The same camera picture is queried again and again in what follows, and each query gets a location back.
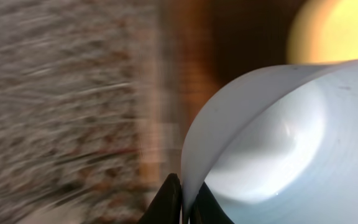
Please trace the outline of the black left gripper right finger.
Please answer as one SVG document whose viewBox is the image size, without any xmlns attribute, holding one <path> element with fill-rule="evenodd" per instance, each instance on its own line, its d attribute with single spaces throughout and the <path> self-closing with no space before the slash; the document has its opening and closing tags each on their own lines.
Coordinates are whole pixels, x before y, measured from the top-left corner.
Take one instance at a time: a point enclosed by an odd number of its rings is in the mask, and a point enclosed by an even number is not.
<svg viewBox="0 0 358 224">
<path fill-rule="evenodd" d="M 190 224 L 234 224 L 224 213 L 205 182 L 192 206 Z"/>
</svg>

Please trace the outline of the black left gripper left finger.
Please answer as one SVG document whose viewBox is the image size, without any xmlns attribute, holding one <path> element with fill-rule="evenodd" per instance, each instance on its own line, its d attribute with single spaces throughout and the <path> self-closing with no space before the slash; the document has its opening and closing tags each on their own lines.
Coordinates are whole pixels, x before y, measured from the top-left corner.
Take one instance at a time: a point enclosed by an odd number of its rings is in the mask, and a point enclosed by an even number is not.
<svg viewBox="0 0 358 224">
<path fill-rule="evenodd" d="M 179 224 L 182 188 L 177 174 L 167 176 L 138 224 Z"/>
</svg>

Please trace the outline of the light blue bowl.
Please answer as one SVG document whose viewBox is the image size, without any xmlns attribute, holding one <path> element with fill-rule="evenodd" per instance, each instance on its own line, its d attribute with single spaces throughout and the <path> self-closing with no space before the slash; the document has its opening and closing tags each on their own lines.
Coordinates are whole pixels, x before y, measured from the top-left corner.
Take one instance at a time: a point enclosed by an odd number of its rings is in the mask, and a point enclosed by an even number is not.
<svg viewBox="0 0 358 224">
<path fill-rule="evenodd" d="M 234 223 L 358 223 L 358 60 L 228 83 L 193 120 L 181 177 L 184 223 L 205 188 Z"/>
</svg>

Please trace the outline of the yellow round plate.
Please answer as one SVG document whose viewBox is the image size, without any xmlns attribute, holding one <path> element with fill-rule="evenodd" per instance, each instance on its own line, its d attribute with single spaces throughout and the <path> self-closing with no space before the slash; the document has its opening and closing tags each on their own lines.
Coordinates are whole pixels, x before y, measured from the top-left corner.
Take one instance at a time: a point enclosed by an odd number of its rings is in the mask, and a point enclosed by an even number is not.
<svg viewBox="0 0 358 224">
<path fill-rule="evenodd" d="M 358 59 L 358 0 L 307 1 L 292 23 L 287 62 L 327 64 Z"/>
</svg>

